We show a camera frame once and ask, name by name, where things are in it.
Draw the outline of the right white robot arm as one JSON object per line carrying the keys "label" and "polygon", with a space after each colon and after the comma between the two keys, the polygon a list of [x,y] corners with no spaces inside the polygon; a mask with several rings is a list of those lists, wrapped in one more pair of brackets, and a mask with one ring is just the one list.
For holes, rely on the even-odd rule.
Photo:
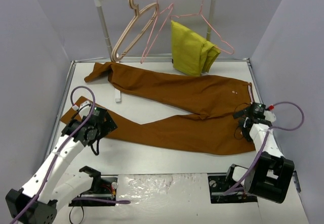
{"label": "right white robot arm", "polygon": [[245,192],[263,199],[283,203],[295,169],[294,162],[287,159],[277,146],[273,136],[276,129],[272,123],[275,115],[265,105],[255,104],[234,113],[239,120],[242,135],[255,145],[257,155],[246,169],[232,165],[225,176],[228,190],[224,195]]}

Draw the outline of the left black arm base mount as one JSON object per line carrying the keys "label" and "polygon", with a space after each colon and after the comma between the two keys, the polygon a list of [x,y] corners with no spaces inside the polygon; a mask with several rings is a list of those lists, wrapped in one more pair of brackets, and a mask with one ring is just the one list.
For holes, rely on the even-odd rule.
{"label": "left black arm base mount", "polygon": [[71,213],[75,207],[80,207],[82,218],[79,223],[82,223],[85,216],[84,207],[111,207],[116,203],[117,176],[102,176],[101,172],[84,166],[79,172],[85,172],[93,179],[93,183],[89,190],[80,193],[76,198],[81,200],[72,200],[68,206],[71,207],[69,213],[69,221],[73,223]]}

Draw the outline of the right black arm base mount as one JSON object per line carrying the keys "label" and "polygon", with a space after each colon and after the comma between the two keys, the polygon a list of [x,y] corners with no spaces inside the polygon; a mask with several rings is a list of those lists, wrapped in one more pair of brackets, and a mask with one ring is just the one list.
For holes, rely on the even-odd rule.
{"label": "right black arm base mount", "polygon": [[246,194],[243,190],[223,195],[233,184],[233,180],[227,180],[226,174],[208,174],[208,184],[210,192],[210,202],[212,204],[238,204],[238,203],[257,203],[257,197]]}

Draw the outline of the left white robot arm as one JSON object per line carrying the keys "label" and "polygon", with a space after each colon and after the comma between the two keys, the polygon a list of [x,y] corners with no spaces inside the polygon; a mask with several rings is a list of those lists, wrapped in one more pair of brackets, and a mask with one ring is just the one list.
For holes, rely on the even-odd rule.
{"label": "left white robot arm", "polygon": [[57,186],[74,158],[87,146],[98,143],[117,126],[105,108],[86,105],[62,130],[58,143],[37,172],[19,190],[11,189],[6,203],[12,223],[53,223],[58,211],[83,192],[101,189],[101,172],[84,166],[81,175]]}

